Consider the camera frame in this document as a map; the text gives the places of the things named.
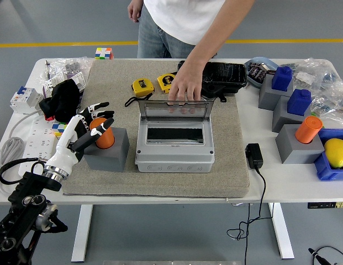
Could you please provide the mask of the person's right hand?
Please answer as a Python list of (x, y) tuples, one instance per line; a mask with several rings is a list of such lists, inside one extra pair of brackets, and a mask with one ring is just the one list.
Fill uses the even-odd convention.
[(131, 0), (128, 5), (128, 16), (131, 21), (138, 23), (141, 17), (141, 11), (143, 8), (143, 0)]

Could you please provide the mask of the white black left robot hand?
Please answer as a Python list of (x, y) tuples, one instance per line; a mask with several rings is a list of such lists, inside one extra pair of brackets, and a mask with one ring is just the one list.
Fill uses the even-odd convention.
[(109, 102), (92, 104), (73, 116), (61, 135), (56, 152), (43, 169), (45, 176), (68, 178), (75, 164), (80, 162), (84, 149), (95, 143), (114, 122), (113, 111), (99, 111)]

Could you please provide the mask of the person's left hand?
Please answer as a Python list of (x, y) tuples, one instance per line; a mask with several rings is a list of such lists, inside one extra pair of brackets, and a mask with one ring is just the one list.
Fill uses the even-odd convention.
[(172, 81), (168, 100), (201, 101), (203, 70), (207, 62), (187, 58)]

